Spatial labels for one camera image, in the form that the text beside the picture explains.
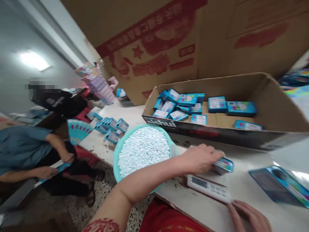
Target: forearm tattoo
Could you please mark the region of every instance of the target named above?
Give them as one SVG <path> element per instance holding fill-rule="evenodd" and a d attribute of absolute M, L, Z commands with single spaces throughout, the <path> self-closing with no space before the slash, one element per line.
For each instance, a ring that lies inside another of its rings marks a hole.
<path fill-rule="evenodd" d="M 119 225 L 108 218 L 101 218 L 89 223 L 83 232 L 119 232 Z"/>

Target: red star print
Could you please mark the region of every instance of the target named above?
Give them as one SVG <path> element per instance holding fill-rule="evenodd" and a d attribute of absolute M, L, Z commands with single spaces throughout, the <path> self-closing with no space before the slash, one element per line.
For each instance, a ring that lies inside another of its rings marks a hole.
<path fill-rule="evenodd" d="M 141 59 L 141 55 L 144 52 L 139 48 L 139 45 L 136 48 L 132 48 L 132 50 L 134 52 L 134 57 L 138 57 L 139 59 Z"/>

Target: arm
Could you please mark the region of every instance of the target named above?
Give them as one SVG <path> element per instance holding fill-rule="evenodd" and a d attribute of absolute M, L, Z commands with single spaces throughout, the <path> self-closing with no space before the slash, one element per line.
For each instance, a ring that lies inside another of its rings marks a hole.
<path fill-rule="evenodd" d="M 0 176 L 0 182 L 15 183 L 32 177 L 49 179 L 58 172 L 55 168 L 40 167 L 25 171 L 9 171 Z"/>
<path fill-rule="evenodd" d="M 131 208 L 158 185 L 175 176 L 206 172 L 222 156 L 213 147 L 201 144 L 181 156 L 135 171 L 112 189 L 84 231 L 97 231 L 101 226 L 111 228 L 106 231 L 124 232 Z"/>
<path fill-rule="evenodd" d="M 61 160 L 65 163 L 72 163 L 74 159 L 74 155 L 69 153 L 67 148 L 65 147 L 64 142 L 60 139 L 59 136 L 54 134 L 48 134 L 46 136 L 45 141 L 49 142 L 51 146 L 57 150 Z"/>

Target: large cardboard box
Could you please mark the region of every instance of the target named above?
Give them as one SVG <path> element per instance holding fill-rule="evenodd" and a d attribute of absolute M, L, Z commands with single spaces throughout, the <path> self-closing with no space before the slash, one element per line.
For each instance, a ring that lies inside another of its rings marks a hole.
<path fill-rule="evenodd" d="M 61 1 L 135 105 L 160 84 L 277 78 L 309 48 L 309 1 Z"/>
<path fill-rule="evenodd" d="M 173 88 L 180 94 L 205 93 L 202 104 L 207 115 L 207 126 L 191 123 L 191 116 L 184 121 L 153 117 L 153 106 L 160 93 Z M 224 96 L 226 101 L 254 102 L 254 118 L 208 113 L 207 99 Z M 216 77 L 159 85 L 154 88 L 143 111 L 147 123 L 156 124 L 169 133 L 211 140 L 258 150 L 274 150 L 309 136 L 309 123 L 298 107 L 282 92 L 276 81 L 266 73 L 252 73 Z M 264 131 L 234 129 L 236 120 L 253 122 Z"/>

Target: fluorescent ceiling light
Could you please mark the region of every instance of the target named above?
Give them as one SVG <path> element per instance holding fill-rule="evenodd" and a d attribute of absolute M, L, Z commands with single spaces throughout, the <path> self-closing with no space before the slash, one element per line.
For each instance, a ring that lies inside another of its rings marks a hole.
<path fill-rule="evenodd" d="M 31 50 L 20 53 L 19 57 L 24 64 L 36 68 L 39 71 L 43 71 L 50 67 L 38 53 Z"/>

